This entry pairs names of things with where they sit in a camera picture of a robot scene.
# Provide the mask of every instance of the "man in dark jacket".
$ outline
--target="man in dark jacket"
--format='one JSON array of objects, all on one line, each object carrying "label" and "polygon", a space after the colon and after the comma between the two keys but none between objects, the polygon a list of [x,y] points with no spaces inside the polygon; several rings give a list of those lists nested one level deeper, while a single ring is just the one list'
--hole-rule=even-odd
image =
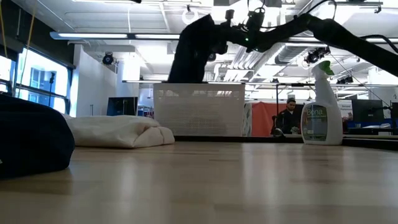
[{"label": "man in dark jacket", "polygon": [[276,119],[276,127],[281,129],[284,134],[292,134],[293,127],[300,127],[300,114],[294,111],[296,107],[296,101],[293,98],[289,98],[286,104],[286,110],[283,110],[278,114]]}]

